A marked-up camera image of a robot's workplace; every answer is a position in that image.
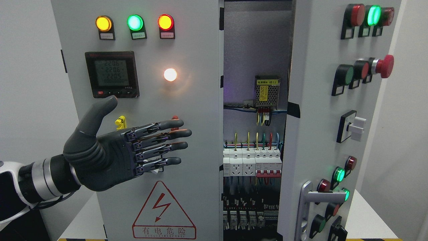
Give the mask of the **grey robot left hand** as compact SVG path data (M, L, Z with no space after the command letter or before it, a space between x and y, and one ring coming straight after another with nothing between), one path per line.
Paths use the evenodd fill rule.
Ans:
M169 119L97 137L103 118L117 104L115 96L93 104L63 149L63 156L74 168L79 182L93 191L105 191L146 172L180 164L179 157L162 156L187 148L187 142L167 141L192 134L191 130L180 129L182 120Z

